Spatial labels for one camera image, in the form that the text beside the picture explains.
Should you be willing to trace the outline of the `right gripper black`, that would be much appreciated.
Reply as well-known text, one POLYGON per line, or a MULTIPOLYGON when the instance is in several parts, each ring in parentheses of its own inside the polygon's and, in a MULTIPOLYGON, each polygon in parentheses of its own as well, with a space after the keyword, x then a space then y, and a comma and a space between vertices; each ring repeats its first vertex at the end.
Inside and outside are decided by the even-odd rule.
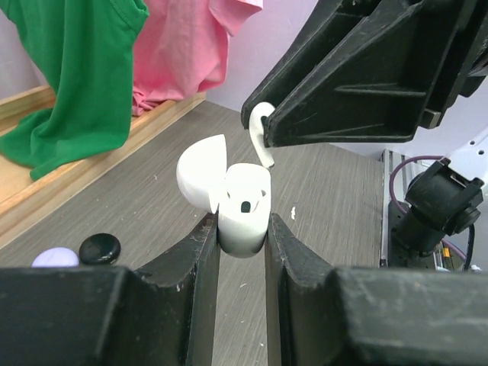
POLYGON ((309 74, 306 97, 263 119, 266 146, 406 142, 474 93, 486 1, 379 2, 309 74))

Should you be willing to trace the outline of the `white earbud charging case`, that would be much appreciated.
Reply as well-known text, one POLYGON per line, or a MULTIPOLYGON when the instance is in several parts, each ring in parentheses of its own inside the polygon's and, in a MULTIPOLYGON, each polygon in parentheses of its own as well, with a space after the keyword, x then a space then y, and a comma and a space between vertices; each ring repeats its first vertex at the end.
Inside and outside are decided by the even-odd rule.
POLYGON ((226 254, 258 254, 271 213, 269 170, 252 163, 228 166, 226 138, 220 134, 192 144, 180 155, 176 179, 190 205, 217 215, 218 241, 226 254))

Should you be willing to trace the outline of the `black earbud charging case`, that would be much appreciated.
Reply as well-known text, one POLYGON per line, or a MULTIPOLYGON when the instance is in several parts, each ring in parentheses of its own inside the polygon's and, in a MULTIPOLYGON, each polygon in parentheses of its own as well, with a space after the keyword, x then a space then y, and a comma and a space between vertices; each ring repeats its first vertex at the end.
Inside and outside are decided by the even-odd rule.
POLYGON ((110 233, 97 233, 86 238, 79 247, 79 260, 84 265, 111 265, 121 253, 119 239, 110 233))

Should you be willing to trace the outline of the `purple earbud charging case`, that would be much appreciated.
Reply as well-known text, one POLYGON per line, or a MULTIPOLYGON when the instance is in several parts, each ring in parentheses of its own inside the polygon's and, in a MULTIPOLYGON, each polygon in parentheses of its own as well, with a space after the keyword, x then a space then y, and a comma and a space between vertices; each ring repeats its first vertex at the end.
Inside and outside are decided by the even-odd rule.
POLYGON ((79 257, 71 249, 55 247, 41 252, 32 262, 33 268, 69 268, 79 266, 79 257))

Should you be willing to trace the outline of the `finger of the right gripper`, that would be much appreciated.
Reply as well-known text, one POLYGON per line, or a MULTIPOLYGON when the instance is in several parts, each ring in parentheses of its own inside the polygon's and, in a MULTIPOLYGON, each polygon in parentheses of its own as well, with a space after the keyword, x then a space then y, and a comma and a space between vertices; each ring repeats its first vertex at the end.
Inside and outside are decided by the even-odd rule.
POLYGON ((302 84, 379 1, 318 1, 284 55, 244 102, 241 123, 247 130, 253 108, 267 102, 288 110, 306 97, 302 84))

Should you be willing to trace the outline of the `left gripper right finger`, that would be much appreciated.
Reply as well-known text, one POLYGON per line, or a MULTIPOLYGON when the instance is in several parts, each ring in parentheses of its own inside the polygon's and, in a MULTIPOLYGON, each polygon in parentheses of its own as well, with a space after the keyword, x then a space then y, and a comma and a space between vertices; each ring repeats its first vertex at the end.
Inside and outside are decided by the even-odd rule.
POLYGON ((485 365, 487 277, 334 267, 276 213, 265 244, 270 365, 485 365))

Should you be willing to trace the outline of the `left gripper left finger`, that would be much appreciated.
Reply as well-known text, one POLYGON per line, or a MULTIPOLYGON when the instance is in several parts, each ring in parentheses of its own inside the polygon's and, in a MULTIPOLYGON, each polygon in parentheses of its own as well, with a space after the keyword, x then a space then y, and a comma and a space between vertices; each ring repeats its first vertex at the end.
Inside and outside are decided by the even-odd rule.
POLYGON ((132 271, 4 268, 3 365, 209 365, 220 248, 207 215, 132 271))

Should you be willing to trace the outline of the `white earbud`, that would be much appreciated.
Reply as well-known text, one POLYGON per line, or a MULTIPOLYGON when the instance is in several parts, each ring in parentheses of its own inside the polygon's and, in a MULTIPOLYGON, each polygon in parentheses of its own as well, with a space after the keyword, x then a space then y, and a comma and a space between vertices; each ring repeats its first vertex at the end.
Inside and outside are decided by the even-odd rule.
POLYGON ((265 146, 262 118, 269 117, 275 107, 268 102, 258 103, 251 111, 249 118, 249 135, 252 145, 263 167, 269 169, 275 164, 271 150, 265 146))

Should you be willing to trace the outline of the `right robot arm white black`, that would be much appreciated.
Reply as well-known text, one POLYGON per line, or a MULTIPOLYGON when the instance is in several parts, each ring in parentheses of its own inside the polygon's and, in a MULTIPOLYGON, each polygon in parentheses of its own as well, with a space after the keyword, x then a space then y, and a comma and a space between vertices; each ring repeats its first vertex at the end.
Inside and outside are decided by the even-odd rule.
MULTIPOLYGON (((405 143, 486 75, 485 1, 319 1, 241 121, 265 167, 275 147, 405 143)), ((444 237, 472 233, 486 189, 485 136, 434 158, 409 184, 389 262, 412 266, 444 237)))

